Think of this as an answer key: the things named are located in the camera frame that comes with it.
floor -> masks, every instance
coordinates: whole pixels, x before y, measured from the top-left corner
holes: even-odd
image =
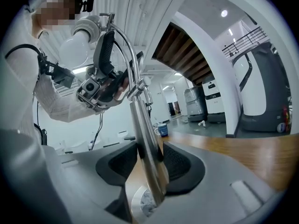
[[[179,117],[182,117],[181,113],[172,115],[171,120],[177,119]]]
[[[187,117],[182,116],[177,119],[172,119],[167,123],[169,132],[175,131],[179,133],[195,134],[208,137],[225,138],[226,136],[226,124],[211,124],[206,122],[206,127],[198,125],[197,122],[187,122]],[[250,132],[239,128],[237,132],[237,138],[266,138],[283,136],[286,133],[265,133],[265,132]]]

ceiling light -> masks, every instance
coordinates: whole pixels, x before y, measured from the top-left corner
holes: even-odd
[[[221,17],[226,17],[227,14],[228,14],[227,10],[223,10],[223,11],[221,12]]]
[[[72,70],[72,72],[73,72],[74,74],[78,74],[78,73],[86,72],[86,68],[87,68],[87,67],[81,67],[81,68]]]

camera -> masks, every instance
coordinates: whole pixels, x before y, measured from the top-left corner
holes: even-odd
[[[94,96],[94,94],[100,89],[100,85],[94,81],[94,79],[89,78],[82,85],[82,89],[90,96]]]

white pillar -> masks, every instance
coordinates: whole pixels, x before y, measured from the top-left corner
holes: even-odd
[[[184,96],[184,91],[189,89],[187,79],[185,77],[180,78],[174,84],[175,93],[178,98],[178,105],[182,115],[187,115],[187,105]]]
[[[231,63],[216,42],[196,23],[179,12],[173,19],[193,39],[209,64],[222,97],[227,134],[234,134],[241,114],[241,96]]]
[[[150,114],[152,124],[167,121],[171,118],[160,81],[160,79],[154,78],[149,85],[149,90],[153,99],[153,104],[151,105],[152,111]],[[144,93],[142,93],[141,98],[145,101]]]

small white object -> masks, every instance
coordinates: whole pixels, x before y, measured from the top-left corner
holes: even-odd
[[[59,50],[61,62],[68,68],[82,65],[88,59],[90,51],[89,35],[78,31],[74,36],[64,41]]]
[[[227,15],[228,15],[227,10],[223,10],[223,11],[221,12],[221,17],[226,17]]]
[[[202,126],[205,128],[206,127],[206,123],[205,123],[205,121],[203,120],[203,121],[201,121],[201,122],[199,122],[198,123],[198,126],[200,126],[202,124]]]

